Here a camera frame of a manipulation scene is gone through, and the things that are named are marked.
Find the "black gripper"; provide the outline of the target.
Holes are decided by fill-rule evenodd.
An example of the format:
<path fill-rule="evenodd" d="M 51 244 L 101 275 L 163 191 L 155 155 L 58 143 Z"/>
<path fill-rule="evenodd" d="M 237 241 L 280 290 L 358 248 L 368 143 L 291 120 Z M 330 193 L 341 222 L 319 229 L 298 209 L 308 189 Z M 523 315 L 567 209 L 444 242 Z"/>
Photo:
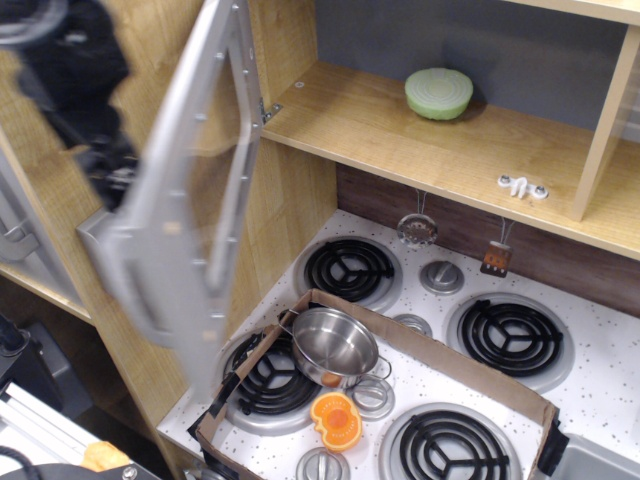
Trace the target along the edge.
<path fill-rule="evenodd" d="M 129 67 L 100 1 L 16 1 L 18 85 L 64 147 L 86 145 L 79 166 L 106 210 L 117 210 L 138 158 L 110 104 Z"/>

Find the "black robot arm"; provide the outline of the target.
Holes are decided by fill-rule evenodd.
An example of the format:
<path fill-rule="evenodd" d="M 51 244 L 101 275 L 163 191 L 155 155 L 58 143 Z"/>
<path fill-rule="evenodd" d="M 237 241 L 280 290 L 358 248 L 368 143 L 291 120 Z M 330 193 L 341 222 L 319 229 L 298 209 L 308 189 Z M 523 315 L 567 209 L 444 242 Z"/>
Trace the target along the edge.
<path fill-rule="evenodd" d="M 4 1 L 1 47 L 19 62 L 17 82 L 76 157 L 103 206 L 121 205 L 137 156 L 111 104 L 130 70 L 99 1 Z"/>

